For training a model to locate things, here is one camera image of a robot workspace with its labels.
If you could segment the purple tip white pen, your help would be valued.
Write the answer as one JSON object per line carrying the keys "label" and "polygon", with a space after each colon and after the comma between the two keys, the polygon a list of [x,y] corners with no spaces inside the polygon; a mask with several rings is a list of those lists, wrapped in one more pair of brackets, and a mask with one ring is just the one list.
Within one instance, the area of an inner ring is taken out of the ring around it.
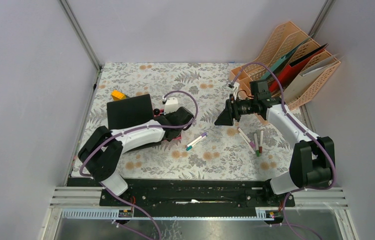
{"label": "purple tip white pen", "polygon": [[237,130],[238,130],[240,136],[243,138],[243,140],[248,144],[248,147],[249,147],[250,151],[253,154],[256,155],[257,152],[256,152],[256,145],[255,145],[255,143],[248,138],[248,136],[244,133],[244,131],[240,127],[238,127]]}

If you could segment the teal folder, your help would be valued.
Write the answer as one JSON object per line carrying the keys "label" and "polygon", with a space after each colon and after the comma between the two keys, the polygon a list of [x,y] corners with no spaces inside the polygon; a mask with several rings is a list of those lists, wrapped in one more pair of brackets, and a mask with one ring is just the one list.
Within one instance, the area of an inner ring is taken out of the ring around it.
{"label": "teal folder", "polygon": [[308,36],[306,39],[304,39],[300,44],[298,44],[296,47],[294,47],[292,50],[290,50],[289,52],[287,52],[286,54],[284,54],[283,56],[281,56],[271,67],[270,67],[270,70],[276,74],[278,70],[281,69],[281,67],[283,67],[287,62],[288,60],[290,60],[290,58],[292,57],[292,55],[296,52],[296,50],[303,44],[307,43],[311,38],[312,38],[313,34],[311,36]]}

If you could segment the red notebook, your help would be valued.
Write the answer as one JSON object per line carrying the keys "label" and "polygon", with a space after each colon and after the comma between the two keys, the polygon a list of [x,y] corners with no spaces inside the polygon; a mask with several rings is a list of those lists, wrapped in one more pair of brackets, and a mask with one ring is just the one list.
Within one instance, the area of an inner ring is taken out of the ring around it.
{"label": "red notebook", "polygon": [[315,48],[314,50],[310,51],[309,53],[299,57],[298,59],[294,60],[293,62],[287,64],[280,74],[277,76],[279,82],[281,83],[282,87],[286,87],[300,72],[301,70],[307,65],[307,63],[316,55],[322,53],[325,48],[327,47],[327,43]]}

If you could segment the black pen holder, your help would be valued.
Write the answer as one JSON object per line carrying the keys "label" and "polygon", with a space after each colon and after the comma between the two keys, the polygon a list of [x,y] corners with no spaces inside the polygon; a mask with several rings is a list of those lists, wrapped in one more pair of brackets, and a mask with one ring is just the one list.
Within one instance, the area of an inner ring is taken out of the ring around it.
{"label": "black pen holder", "polygon": [[107,126],[112,136],[120,134],[108,148],[122,154],[133,149],[143,149],[160,145],[165,131],[152,128],[157,125],[154,120],[153,106],[149,94],[109,102],[106,105]]}

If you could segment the peach file organizer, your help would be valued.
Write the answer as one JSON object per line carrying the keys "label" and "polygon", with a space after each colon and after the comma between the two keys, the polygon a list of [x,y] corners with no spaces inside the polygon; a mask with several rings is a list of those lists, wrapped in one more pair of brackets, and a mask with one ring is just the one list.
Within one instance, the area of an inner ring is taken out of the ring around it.
{"label": "peach file organizer", "polygon": [[265,64],[278,77],[284,100],[290,110],[310,102],[341,64],[340,58],[326,50],[293,22],[278,25],[272,32],[254,64],[234,68],[229,81],[241,97],[253,96],[250,82],[266,80],[274,97],[280,89],[271,74],[259,63]]}

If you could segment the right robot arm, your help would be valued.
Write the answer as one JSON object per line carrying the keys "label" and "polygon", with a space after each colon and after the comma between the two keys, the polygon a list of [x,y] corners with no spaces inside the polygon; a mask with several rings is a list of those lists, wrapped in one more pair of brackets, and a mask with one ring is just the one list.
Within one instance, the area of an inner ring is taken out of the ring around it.
{"label": "right robot arm", "polygon": [[320,137],[299,122],[280,97],[272,97],[266,81],[251,81],[249,85],[252,98],[238,99],[230,94],[214,124],[232,126],[243,115],[257,114],[276,127],[293,148],[288,172],[265,182],[264,203],[275,206],[282,200],[282,194],[332,182],[335,176],[332,139]]}

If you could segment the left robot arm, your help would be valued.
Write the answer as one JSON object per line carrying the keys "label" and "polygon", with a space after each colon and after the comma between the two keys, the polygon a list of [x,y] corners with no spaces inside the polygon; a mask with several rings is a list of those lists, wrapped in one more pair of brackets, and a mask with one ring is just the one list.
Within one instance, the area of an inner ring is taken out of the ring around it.
{"label": "left robot arm", "polygon": [[77,158],[90,173],[90,177],[111,192],[116,204],[126,205],[131,198],[128,184],[118,173],[120,157],[132,150],[149,148],[162,141],[178,138],[191,126],[194,119],[185,107],[175,112],[154,116],[149,121],[122,129],[98,127],[80,148]]}

